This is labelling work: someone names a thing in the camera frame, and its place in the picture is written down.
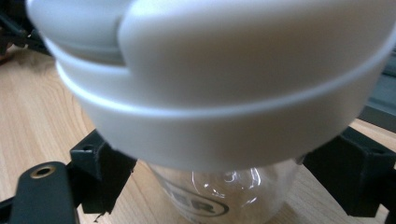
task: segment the black bracket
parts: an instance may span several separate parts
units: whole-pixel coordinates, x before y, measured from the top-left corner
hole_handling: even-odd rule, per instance
[[[93,131],[70,150],[72,161],[39,164],[20,177],[15,197],[0,203],[0,223],[78,223],[84,213],[111,213],[136,165]]]
[[[0,2],[0,55],[6,54],[9,44],[50,55],[26,16],[24,0]]]
[[[395,152],[352,128],[304,159],[348,215],[375,217],[382,203],[389,210],[387,223],[396,223],[395,162]]]

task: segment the white plastic cap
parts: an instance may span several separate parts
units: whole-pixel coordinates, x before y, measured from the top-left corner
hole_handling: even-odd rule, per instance
[[[131,0],[27,1],[30,20],[63,50],[90,60],[122,63],[117,31]]]
[[[395,7],[136,0],[115,34],[125,65],[81,57],[43,34],[64,83],[113,147],[224,171],[301,156],[343,131],[395,44]]]

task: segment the wooden surface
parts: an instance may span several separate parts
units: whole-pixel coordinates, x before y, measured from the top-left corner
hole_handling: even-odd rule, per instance
[[[13,59],[0,66],[0,201],[13,196],[18,177],[45,161],[68,163],[69,149],[93,130],[90,119],[60,82],[51,57],[11,49]],[[396,149],[396,134],[356,120],[352,127]],[[84,215],[81,223],[97,216]],[[348,217],[318,181],[301,167],[287,202],[270,223],[383,223]],[[111,215],[99,223],[187,224],[164,196],[145,163],[139,162]]]

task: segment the wooden table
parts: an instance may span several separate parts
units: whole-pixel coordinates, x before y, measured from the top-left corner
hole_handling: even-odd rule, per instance
[[[18,177],[45,161],[68,163],[69,149],[93,130],[75,97],[64,87],[51,57],[11,49],[13,59],[0,66],[0,201],[14,195]],[[396,150],[396,134],[361,120],[351,126]],[[84,215],[93,223],[96,215]],[[301,167],[287,202],[270,223],[383,223],[376,218],[348,217],[318,181]],[[99,223],[187,224],[168,201],[147,165],[140,161],[111,215]]]

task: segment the clear glass container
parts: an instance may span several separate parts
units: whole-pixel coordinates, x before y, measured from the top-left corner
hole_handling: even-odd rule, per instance
[[[196,224],[268,221],[281,208],[298,170],[296,160],[224,173],[149,167],[177,211]]]

